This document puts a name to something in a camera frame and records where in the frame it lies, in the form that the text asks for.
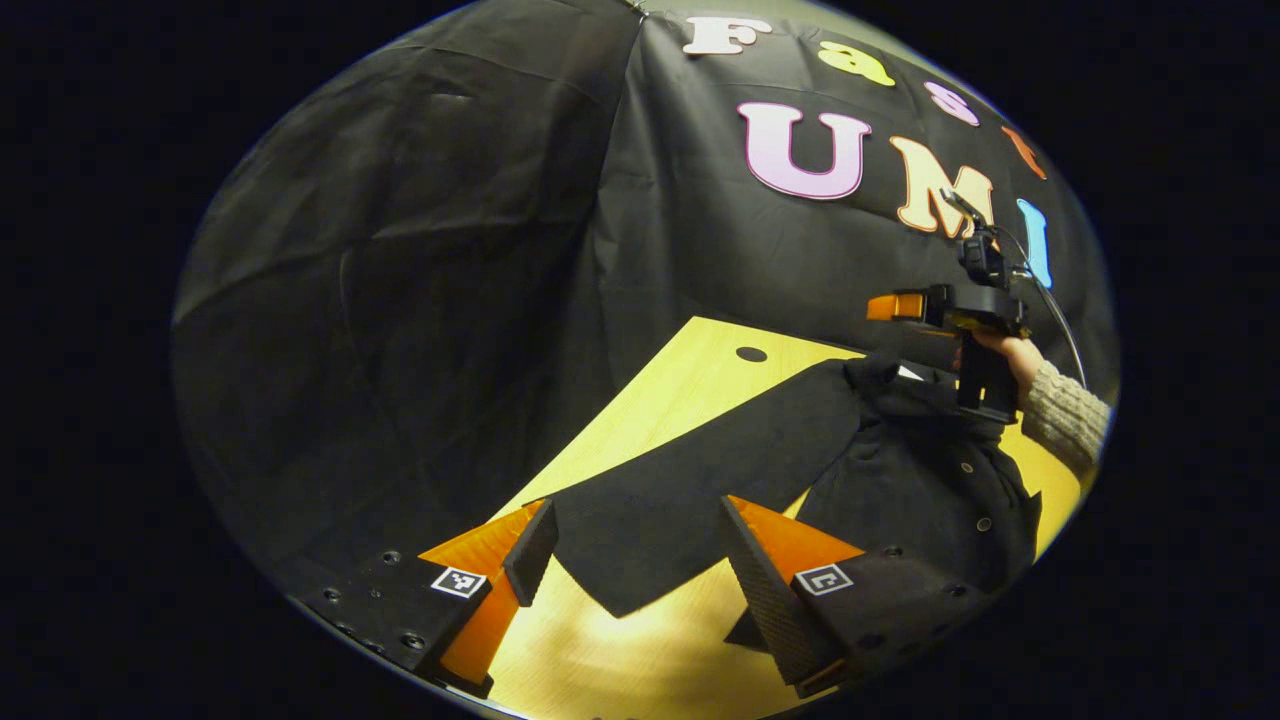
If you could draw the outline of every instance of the wooden table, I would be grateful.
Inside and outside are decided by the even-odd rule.
[[[768,359],[742,360],[736,350],[744,346]],[[837,357],[861,355],[694,318],[494,518],[621,465]],[[1006,428],[1001,448],[1018,461],[1028,492],[1043,496],[1038,559],[1074,510],[1079,483],[1019,425]],[[803,500],[787,509],[788,518]],[[617,619],[552,557],[532,607],[516,614],[494,659],[485,705],[536,720],[746,720],[801,705],[771,656],[723,642],[744,610],[728,560]]]

